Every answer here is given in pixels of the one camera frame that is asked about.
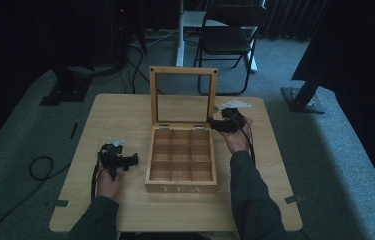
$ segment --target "person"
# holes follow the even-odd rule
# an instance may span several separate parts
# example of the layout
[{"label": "person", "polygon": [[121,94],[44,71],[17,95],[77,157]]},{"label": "person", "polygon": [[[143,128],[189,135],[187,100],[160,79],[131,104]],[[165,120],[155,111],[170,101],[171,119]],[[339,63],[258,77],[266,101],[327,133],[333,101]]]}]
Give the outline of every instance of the person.
[{"label": "person", "polygon": [[[252,120],[245,117],[244,133],[251,137]],[[249,143],[242,131],[220,132],[232,156],[231,209],[237,231],[242,240],[288,239],[281,221],[281,212],[271,199],[268,187],[252,161]],[[99,166],[97,196],[87,211],[69,233],[70,239],[116,239],[116,197],[120,187],[120,174],[112,180],[109,173]]]}]

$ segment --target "black chair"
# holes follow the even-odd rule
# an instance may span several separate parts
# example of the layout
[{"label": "black chair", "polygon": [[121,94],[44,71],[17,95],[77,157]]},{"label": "black chair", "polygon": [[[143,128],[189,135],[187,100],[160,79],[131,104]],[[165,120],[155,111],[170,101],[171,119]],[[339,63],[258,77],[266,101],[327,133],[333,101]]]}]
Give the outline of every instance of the black chair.
[{"label": "black chair", "polygon": [[[254,4],[255,1],[233,2],[236,3],[218,3],[217,1],[215,6],[206,11],[193,65],[196,67],[197,61],[199,61],[199,67],[202,67],[202,62],[205,60],[236,60],[233,66],[235,68],[243,56],[247,57],[247,54],[250,54],[243,89],[237,92],[217,92],[216,95],[219,96],[240,95],[246,90],[258,32],[267,17],[265,7],[261,4]],[[220,22],[223,26],[209,25],[211,20]],[[225,55],[226,57],[237,55],[238,58],[222,58],[221,56],[218,58],[203,58],[203,52],[208,55]],[[197,90],[201,95],[208,94],[201,90],[200,77],[197,85]]]}]

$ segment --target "wooden table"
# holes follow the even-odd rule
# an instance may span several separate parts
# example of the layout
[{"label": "wooden table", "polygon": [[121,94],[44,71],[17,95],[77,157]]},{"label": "wooden table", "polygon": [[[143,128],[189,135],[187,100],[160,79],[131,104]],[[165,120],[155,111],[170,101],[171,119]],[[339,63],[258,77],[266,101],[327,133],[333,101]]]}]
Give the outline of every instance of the wooden table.
[{"label": "wooden table", "polygon": [[[178,119],[191,117],[194,109],[206,109],[207,97],[159,97],[159,106],[165,111],[181,110]],[[257,168],[281,209],[286,230],[300,230],[302,220],[296,203],[285,201],[293,192],[264,102],[251,97],[235,99],[252,104],[252,107],[239,110],[253,119]],[[230,100],[231,97],[216,97],[215,105],[222,109],[221,104]],[[220,118],[220,114],[216,113],[215,118]],[[218,181],[215,193],[147,193],[145,176],[151,126],[150,95],[100,94],[96,97],[59,196],[59,200],[67,200],[69,204],[55,207],[50,221],[52,231],[69,232],[89,206],[97,152],[103,144],[109,143],[109,137],[125,140],[124,156],[139,155],[139,164],[123,172],[118,199],[118,231],[236,231],[230,207],[231,154],[224,139],[212,130]]]}]

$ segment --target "gray carpet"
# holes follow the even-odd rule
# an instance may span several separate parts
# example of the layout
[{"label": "gray carpet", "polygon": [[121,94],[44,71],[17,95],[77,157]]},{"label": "gray carpet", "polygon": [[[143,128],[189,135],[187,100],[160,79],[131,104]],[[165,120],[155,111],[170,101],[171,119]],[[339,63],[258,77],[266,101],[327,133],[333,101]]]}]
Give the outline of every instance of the gray carpet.
[{"label": "gray carpet", "polygon": [[[196,41],[194,37],[187,40]],[[139,69],[148,77],[150,65],[174,65],[176,47],[170,38],[150,42]],[[318,89],[316,97],[326,111],[323,115],[290,112],[281,94],[282,87],[302,86],[303,82],[290,79],[306,47],[307,43],[295,40],[261,39],[255,54],[258,71],[251,75],[243,94],[265,101],[293,191],[304,198],[298,204],[303,232],[291,233],[292,239],[307,239],[305,235],[314,240],[375,239],[375,170],[334,93]],[[186,44],[185,66],[192,66],[194,53],[195,46]],[[130,49],[129,60],[139,63],[139,52]],[[227,64],[205,65],[219,68],[218,90],[242,85],[244,65],[224,68]],[[84,102],[54,107],[39,106],[56,81],[52,72],[32,84],[0,131],[0,219],[41,184],[29,174],[33,159],[53,158],[53,173],[69,164],[95,96],[131,93],[129,79],[134,74],[128,64],[120,74],[94,78]],[[139,94],[149,93],[149,84],[139,72],[135,89]],[[175,81],[160,90],[197,95],[194,81]],[[40,161],[33,172],[45,176],[48,169],[49,164]],[[67,234],[48,227],[53,212],[48,204],[58,198],[65,177],[66,171],[44,182],[7,216],[0,225],[0,239],[66,239]]]}]

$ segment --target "box lid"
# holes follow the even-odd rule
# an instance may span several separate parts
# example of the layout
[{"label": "box lid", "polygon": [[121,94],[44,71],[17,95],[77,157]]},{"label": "box lid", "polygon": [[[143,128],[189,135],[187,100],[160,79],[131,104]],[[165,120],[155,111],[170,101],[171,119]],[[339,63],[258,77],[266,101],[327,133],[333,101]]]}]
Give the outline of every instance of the box lid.
[{"label": "box lid", "polygon": [[[152,125],[156,126],[163,122],[168,123],[168,121],[162,121],[159,119],[159,107],[158,107],[158,75],[159,74],[174,74],[174,75],[197,75],[208,76],[209,81],[209,95],[207,99],[207,110],[206,116],[203,116],[204,120],[202,122],[196,123],[206,123],[208,118],[212,118],[214,114],[214,103],[215,103],[215,93],[216,93],[216,82],[217,73],[216,68],[193,68],[193,67],[163,67],[163,66],[151,66],[149,68],[150,72],[150,96],[151,96],[151,111],[152,111]],[[176,121],[171,121],[171,123],[191,123],[183,119],[177,119]]]}]

